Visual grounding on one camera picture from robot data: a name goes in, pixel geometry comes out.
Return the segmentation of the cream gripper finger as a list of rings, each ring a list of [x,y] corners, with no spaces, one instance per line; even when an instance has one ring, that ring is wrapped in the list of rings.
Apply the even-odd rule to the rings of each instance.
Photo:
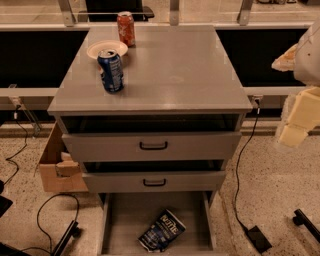
[[[285,121],[278,142],[295,148],[308,133],[320,125],[320,88],[308,87],[295,96],[290,114]]]
[[[293,71],[295,67],[295,54],[297,45],[291,46],[285,53],[275,59],[271,67],[281,72]]]

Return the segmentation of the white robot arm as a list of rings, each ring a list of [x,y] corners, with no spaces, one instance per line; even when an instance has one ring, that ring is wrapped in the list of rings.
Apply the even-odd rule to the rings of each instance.
[[[273,61],[275,70],[292,71],[306,85],[286,99],[277,143],[296,148],[308,133],[320,125],[320,20],[316,20],[299,41]]]

